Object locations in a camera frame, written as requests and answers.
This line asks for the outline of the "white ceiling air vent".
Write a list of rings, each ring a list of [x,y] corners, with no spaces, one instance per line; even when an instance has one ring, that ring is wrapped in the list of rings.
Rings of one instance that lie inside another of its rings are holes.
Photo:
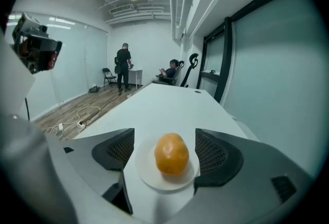
[[[135,9],[133,4],[126,4],[123,6],[118,6],[115,8],[110,9],[108,12],[111,15],[119,14],[119,13],[124,13],[124,12],[130,12]]]

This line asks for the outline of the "black window frame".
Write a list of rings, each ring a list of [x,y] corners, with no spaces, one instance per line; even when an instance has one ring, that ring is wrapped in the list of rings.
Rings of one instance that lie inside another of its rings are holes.
[[[217,83],[216,91],[214,94],[214,99],[220,102],[224,97],[225,87],[228,82],[230,67],[232,63],[233,55],[233,26],[232,24],[246,15],[254,12],[255,10],[261,8],[262,6],[272,2],[274,0],[252,0],[246,6],[241,8],[232,16],[228,16],[224,19],[224,22],[215,28],[209,35],[204,37],[203,50],[202,50],[202,60],[200,65],[200,71],[197,80],[197,88],[200,88],[201,79],[208,78]],[[205,72],[204,66],[206,61],[207,48],[215,37],[223,34],[224,35],[224,47],[222,64],[219,74],[214,74],[212,72]]]

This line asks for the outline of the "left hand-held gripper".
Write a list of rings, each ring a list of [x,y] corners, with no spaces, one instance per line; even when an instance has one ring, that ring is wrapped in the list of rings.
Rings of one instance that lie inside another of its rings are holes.
[[[56,51],[62,48],[62,42],[51,39],[47,30],[39,20],[23,13],[12,33],[13,50],[32,74],[53,69]]]

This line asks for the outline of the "black folding chair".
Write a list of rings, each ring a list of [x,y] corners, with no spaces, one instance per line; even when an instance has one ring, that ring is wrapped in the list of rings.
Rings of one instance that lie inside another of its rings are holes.
[[[117,77],[113,75],[108,68],[103,68],[102,72],[104,75],[103,86],[108,84],[110,87],[112,87],[113,83],[117,83]]]

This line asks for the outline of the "seated person in chair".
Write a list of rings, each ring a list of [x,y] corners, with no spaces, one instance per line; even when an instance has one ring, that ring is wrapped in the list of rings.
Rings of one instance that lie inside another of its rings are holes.
[[[177,79],[178,79],[178,75],[179,75],[181,69],[182,69],[182,68],[184,67],[184,65],[185,65],[185,62],[184,62],[184,61],[178,61],[178,65],[179,65],[179,67],[178,67],[178,71],[177,71],[176,75],[174,76],[174,78],[172,79],[173,81],[172,81],[171,83],[166,84],[166,83],[155,82],[155,79],[157,78],[157,76],[158,76],[160,73],[159,73],[158,75],[155,76],[155,78],[152,80],[152,83],[162,84],[162,85],[173,85],[173,86],[174,86],[174,85],[176,84],[176,81],[177,81]]]

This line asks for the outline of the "white round plate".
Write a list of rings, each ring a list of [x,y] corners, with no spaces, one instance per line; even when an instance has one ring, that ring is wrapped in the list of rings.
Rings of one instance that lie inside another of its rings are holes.
[[[159,193],[180,192],[190,186],[199,176],[199,160],[195,150],[188,148],[189,162],[181,176],[165,176],[156,166],[154,150],[159,138],[146,138],[139,146],[135,167],[141,180]]]

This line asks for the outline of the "small white table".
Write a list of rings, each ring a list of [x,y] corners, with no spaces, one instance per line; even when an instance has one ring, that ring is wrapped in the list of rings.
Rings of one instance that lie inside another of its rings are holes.
[[[133,76],[133,81],[136,89],[139,89],[142,86],[142,69],[129,69],[130,75]]]

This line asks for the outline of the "orange fruit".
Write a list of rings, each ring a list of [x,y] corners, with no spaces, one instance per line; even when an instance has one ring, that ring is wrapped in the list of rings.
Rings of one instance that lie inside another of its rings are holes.
[[[154,157],[157,169],[167,176],[181,176],[189,162],[189,150],[179,134],[163,135],[155,146]]]

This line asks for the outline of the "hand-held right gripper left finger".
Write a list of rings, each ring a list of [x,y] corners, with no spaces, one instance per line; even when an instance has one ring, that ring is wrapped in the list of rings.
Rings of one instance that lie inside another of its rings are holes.
[[[124,168],[133,151],[135,130],[124,128],[62,142],[69,161],[102,198],[132,215]]]

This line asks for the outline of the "frosted glass partition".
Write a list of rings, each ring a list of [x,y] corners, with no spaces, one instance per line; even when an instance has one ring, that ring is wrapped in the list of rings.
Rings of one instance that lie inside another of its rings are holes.
[[[0,33],[0,112],[34,121],[93,86],[103,85],[108,33],[59,16],[30,16],[47,26],[49,37],[61,41],[62,49],[53,70],[29,76],[8,51],[21,13],[9,16],[6,32]]]

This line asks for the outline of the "black office chair with headrest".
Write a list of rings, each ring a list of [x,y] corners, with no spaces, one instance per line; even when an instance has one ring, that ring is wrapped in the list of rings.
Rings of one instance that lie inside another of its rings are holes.
[[[187,80],[190,75],[190,72],[192,69],[196,68],[198,65],[198,53],[193,53],[192,55],[189,56],[189,63],[190,63],[190,66],[185,74],[183,81],[180,84],[180,87],[188,87]]]

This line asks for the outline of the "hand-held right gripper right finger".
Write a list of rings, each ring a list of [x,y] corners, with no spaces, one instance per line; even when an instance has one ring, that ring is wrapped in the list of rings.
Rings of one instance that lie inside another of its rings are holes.
[[[278,149],[198,128],[194,195],[168,224],[280,224],[312,184]]]

